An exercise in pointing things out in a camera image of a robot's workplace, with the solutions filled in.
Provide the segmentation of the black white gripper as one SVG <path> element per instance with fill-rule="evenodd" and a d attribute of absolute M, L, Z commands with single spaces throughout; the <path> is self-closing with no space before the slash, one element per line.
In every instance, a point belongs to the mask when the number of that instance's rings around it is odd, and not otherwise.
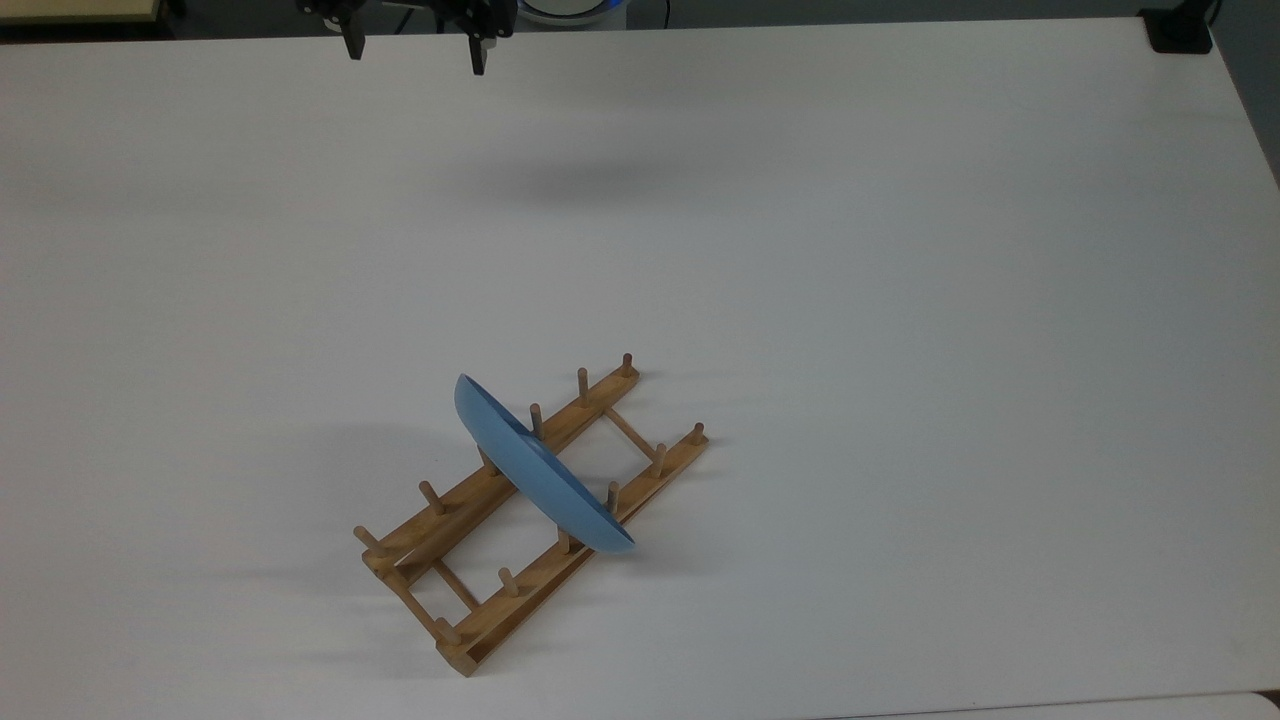
<path fill-rule="evenodd" d="M 297 12 L 337 27 L 349 59 L 358 61 L 365 49 L 364 10 L 370 4 L 425 12 L 439 26 L 467 35 L 475 76 L 485 76 L 493 38 L 511 37 L 518 14 L 517 1 L 297 1 Z"/>

